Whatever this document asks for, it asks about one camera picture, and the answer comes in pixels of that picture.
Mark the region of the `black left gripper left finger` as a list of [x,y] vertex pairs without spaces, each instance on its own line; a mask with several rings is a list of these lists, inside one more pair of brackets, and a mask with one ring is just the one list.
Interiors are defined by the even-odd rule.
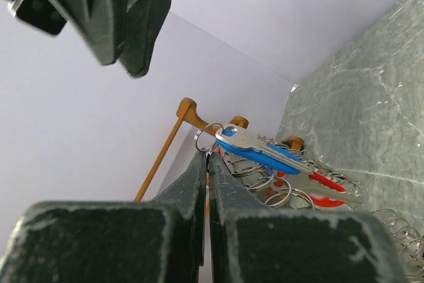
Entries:
[[44,201],[16,224],[2,282],[197,282],[206,158],[149,201]]

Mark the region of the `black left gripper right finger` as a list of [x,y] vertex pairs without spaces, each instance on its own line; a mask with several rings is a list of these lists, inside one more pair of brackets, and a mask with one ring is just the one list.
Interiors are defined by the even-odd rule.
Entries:
[[369,213],[272,209],[209,159],[215,282],[406,282],[398,252]]

